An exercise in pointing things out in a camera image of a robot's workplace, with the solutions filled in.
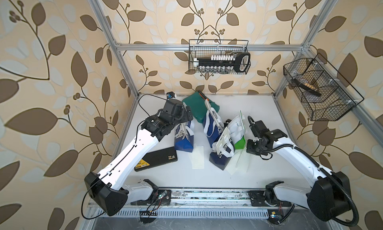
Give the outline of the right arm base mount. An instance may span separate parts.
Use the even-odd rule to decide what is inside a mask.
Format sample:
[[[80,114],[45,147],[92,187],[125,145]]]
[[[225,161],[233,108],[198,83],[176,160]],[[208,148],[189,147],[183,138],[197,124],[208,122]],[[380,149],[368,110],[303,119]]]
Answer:
[[[273,188],[283,181],[274,181],[266,185],[264,190],[251,190],[248,192],[251,205],[253,207],[291,207],[292,204],[286,201],[280,201],[277,199]]]

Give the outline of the green white bag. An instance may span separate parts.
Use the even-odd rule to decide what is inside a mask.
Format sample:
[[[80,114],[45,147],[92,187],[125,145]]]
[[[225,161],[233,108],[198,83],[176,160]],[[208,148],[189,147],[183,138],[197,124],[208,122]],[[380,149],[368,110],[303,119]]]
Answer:
[[[239,111],[239,114],[233,119],[228,119],[225,124],[230,132],[230,137],[232,139],[232,142],[234,143],[234,148],[236,150],[242,150],[244,149],[246,145],[245,140],[245,126],[244,126],[244,115],[241,111]]]

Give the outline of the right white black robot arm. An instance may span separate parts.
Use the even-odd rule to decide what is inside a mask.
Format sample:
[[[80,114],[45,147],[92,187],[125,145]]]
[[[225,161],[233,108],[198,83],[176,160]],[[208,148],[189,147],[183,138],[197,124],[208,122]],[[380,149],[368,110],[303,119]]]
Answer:
[[[263,194],[249,192],[249,196],[259,204],[270,207],[291,203],[291,208],[279,220],[272,224],[281,224],[295,209],[300,206],[309,209],[315,217],[323,222],[333,220],[346,227],[355,227],[359,223],[359,212],[351,195],[350,180],[343,172],[333,172],[317,162],[293,143],[279,129],[269,130],[263,121],[254,121],[248,117],[249,127],[256,141],[249,139],[246,151],[259,156],[262,160],[271,160],[277,153],[289,162],[308,182],[309,187],[303,188],[286,184],[284,181],[274,181],[267,184]]]

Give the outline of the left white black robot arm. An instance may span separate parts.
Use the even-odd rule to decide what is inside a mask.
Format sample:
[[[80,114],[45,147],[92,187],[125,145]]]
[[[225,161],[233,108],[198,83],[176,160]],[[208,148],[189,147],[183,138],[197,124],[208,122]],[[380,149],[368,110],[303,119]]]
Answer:
[[[117,214],[127,202],[153,198],[157,186],[150,180],[130,186],[124,183],[145,154],[177,125],[192,119],[189,106],[175,98],[167,99],[162,109],[139,123],[136,136],[108,166],[98,173],[87,174],[84,179],[86,195],[108,216]]]

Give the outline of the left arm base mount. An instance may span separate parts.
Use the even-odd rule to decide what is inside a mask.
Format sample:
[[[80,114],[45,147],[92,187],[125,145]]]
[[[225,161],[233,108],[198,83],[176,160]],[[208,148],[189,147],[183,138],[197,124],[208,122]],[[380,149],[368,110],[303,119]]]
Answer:
[[[132,206],[149,206],[156,201],[160,201],[165,206],[171,203],[172,191],[160,189],[149,179],[144,179],[138,184],[130,186],[130,189],[133,191],[133,195],[129,195]]]

